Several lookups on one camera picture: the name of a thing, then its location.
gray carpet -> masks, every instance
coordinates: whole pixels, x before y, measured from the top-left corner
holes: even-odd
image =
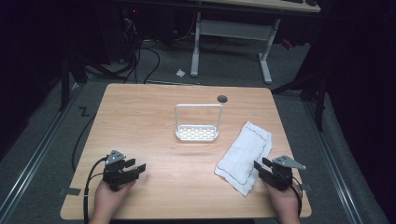
[[[160,55],[160,65],[150,76],[151,83],[185,83],[218,86],[265,87],[274,89],[294,79],[309,46],[286,50],[274,45],[268,63],[274,83],[263,84],[262,73],[256,55],[230,53],[219,50],[201,51],[200,75],[190,77],[191,46],[189,42],[173,47],[158,44],[154,50]],[[156,65],[156,55],[146,49],[141,50],[137,66],[138,82],[142,80]],[[122,65],[114,63],[110,69],[117,70]],[[177,77],[178,69],[185,71],[184,77]],[[82,221],[66,221],[60,218],[64,196],[59,195],[63,187],[68,187],[72,176],[72,152],[81,131],[97,111],[108,83],[119,82],[105,77],[90,76],[85,86],[73,90],[75,100],[69,106],[57,132],[46,147],[44,160],[39,163],[33,178],[26,184],[26,190],[19,198],[15,207],[10,209],[7,223],[82,223]],[[388,223],[374,196],[368,189],[359,167],[348,151],[347,144],[332,111],[329,98],[326,99],[324,113],[324,132],[319,133],[312,122],[310,108],[313,103],[300,101],[297,91],[287,91],[275,95],[276,106],[284,125],[294,157],[307,167],[300,172],[303,181],[312,187],[307,192],[312,216],[303,218],[303,223],[353,223],[346,207],[340,200],[336,181],[332,177],[332,169],[326,161],[323,148],[327,147],[336,160],[342,176],[350,190],[359,210],[361,220],[354,223]],[[18,142],[7,156],[0,162],[1,189],[0,202],[5,202],[12,187],[18,180],[26,164],[40,145],[52,121],[60,116],[60,84],[49,94],[45,102],[37,109],[22,133]],[[84,147],[89,129],[82,135],[77,147],[75,162]],[[272,218],[256,219],[256,223],[276,223]]]

human hand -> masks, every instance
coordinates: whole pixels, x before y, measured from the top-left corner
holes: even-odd
[[[105,181],[101,180],[95,192],[94,210],[90,224],[108,224],[134,183],[136,180],[121,186],[118,191],[114,191]]]
[[[262,183],[264,183],[271,195],[271,202],[277,212],[277,215],[279,216],[280,223],[300,224],[301,222],[298,214],[298,199],[294,191],[291,188],[278,190],[267,184],[265,181],[262,181]],[[293,187],[298,190],[295,183],[293,183]]]

floor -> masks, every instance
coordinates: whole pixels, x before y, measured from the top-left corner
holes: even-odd
[[[200,74],[190,77],[190,41],[169,47],[147,40],[136,68],[127,83],[218,85],[274,89],[292,81],[309,45],[285,49],[274,45],[268,58],[273,83],[263,82],[257,55],[221,50],[216,43],[202,45]],[[117,70],[124,64],[113,63]],[[178,70],[184,77],[176,75]],[[106,85],[121,82],[89,75],[86,85],[71,81],[70,104],[59,112],[61,85],[58,83],[29,120],[19,140],[0,162],[0,223],[81,223],[63,220],[61,189],[73,177],[73,164],[91,128]],[[300,172],[312,190],[307,192],[313,213],[303,223],[388,223],[376,204],[332,111],[329,97],[323,116],[323,132],[315,124],[315,102],[302,102],[299,91],[274,95],[294,158],[307,167]],[[254,219],[257,224],[277,223],[273,218]]]

desk leg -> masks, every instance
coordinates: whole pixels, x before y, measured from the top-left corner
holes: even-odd
[[[201,33],[201,12],[197,12],[197,22],[195,27],[195,45],[194,45],[194,52],[192,53],[192,62],[191,62],[192,77],[198,76],[200,33]]]
[[[267,45],[265,47],[265,51],[264,51],[264,53],[259,54],[260,64],[262,66],[262,75],[264,76],[264,82],[266,84],[272,83],[271,74],[270,74],[270,71],[268,69],[268,64],[267,64],[267,57],[270,52],[271,46],[274,42],[274,38],[275,38],[277,27],[279,26],[279,23],[280,23],[280,19],[277,19],[274,22],[274,25],[271,29],[270,35],[267,40]]]

folded cloth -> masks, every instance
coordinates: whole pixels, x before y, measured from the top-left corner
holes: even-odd
[[[247,196],[259,175],[254,161],[262,165],[262,157],[268,157],[271,148],[272,135],[248,121],[217,165],[215,174]]]

